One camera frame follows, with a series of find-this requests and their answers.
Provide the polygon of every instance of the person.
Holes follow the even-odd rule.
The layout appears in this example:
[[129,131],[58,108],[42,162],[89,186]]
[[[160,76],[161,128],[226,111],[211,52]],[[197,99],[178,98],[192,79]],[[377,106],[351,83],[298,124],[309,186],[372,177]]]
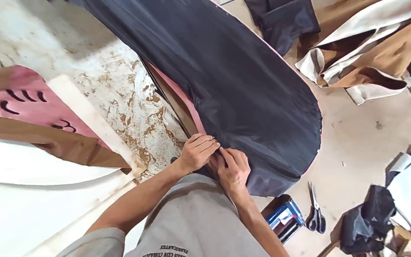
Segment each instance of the person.
[[[220,182],[188,175],[211,158]],[[249,173],[243,152],[195,134],[177,160],[120,197],[58,257],[122,257],[126,234],[147,216],[137,247],[125,257],[288,257],[250,198]]]

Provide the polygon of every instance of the black handle scissors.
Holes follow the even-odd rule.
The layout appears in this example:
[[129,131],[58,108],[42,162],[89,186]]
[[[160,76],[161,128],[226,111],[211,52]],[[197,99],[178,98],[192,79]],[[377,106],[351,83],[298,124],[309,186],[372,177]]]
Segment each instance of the black handle scissors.
[[321,234],[326,231],[326,219],[321,214],[320,205],[317,202],[317,193],[315,192],[315,186],[312,182],[309,182],[309,191],[312,200],[312,207],[310,216],[307,218],[305,225],[310,231],[318,231]]

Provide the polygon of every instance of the hand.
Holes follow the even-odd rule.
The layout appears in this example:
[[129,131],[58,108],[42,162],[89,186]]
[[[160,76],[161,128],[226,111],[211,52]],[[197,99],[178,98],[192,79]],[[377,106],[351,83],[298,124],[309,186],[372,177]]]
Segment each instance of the hand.
[[212,136],[194,134],[185,142],[180,158],[176,160],[188,174],[200,169],[210,160],[210,156],[220,147]]
[[241,193],[248,193],[245,186],[250,174],[247,156],[239,150],[223,149],[223,147],[220,147],[220,153],[221,155],[217,156],[220,184],[231,198]]

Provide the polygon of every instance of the concrete floor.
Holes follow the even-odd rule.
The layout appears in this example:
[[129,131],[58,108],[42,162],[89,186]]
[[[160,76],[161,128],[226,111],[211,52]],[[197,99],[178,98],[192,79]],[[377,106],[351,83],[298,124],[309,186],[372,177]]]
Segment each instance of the concrete floor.
[[[286,59],[293,64],[294,56],[291,51]],[[147,164],[139,181],[179,155],[179,143],[163,126],[161,102],[137,56],[86,11],[62,1],[0,0],[0,58],[5,66],[30,67],[47,80],[59,74],[73,77]],[[341,214],[364,200],[370,184],[383,184],[387,164],[411,145],[408,91],[358,107],[343,89],[307,83],[323,114],[322,146],[309,171],[287,193],[307,216],[307,182],[313,181],[328,226],[323,235],[301,228],[286,244],[292,256],[316,256],[327,246]],[[261,208],[268,201],[257,199]],[[335,249],[330,256],[344,254]]]

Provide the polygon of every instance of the black vinyl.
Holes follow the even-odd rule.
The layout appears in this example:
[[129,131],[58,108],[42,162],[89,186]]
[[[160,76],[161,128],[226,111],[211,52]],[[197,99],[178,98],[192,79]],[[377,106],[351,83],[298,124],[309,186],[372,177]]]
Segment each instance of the black vinyl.
[[301,34],[318,33],[311,0],[245,0],[264,40],[284,56]]
[[252,195],[279,196],[320,148],[310,88],[209,0],[87,0],[83,6],[193,99],[209,135],[245,152]]

